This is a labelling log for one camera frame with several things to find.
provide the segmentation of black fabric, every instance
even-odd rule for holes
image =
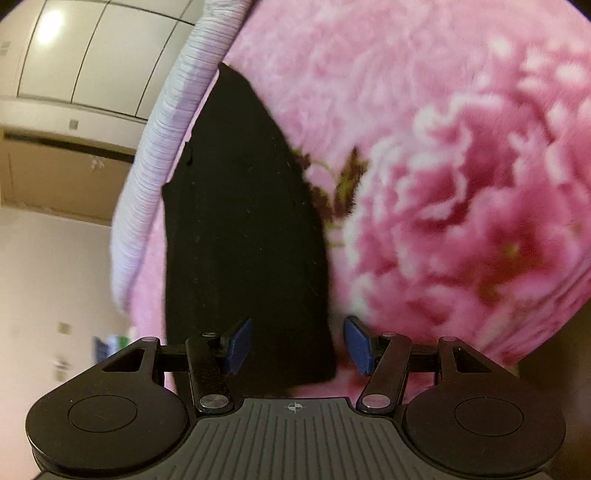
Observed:
[[[166,334],[183,343],[252,318],[251,351],[230,388],[281,397],[334,377],[321,221],[301,168],[249,83],[220,76],[163,187]],[[188,378],[177,390],[190,395]]]

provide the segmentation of pink bedding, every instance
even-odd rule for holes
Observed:
[[[326,227],[341,362],[294,394],[360,393],[346,314],[509,366],[591,295],[591,26],[567,2],[262,0],[225,62]],[[165,248],[161,203],[132,288],[141,336],[165,338]]]

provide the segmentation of beige wall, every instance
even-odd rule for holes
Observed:
[[[71,377],[93,364],[93,336],[126,331],[111,303],[108,242],[104,226],[0,208],[0,480],[38,474],[24,420],[59,385],[56,357]]]
[[[566,439],[550,467],[552,476],[591,479],[591,301],[521,361],[519,373],[552,395],[566,419]]]

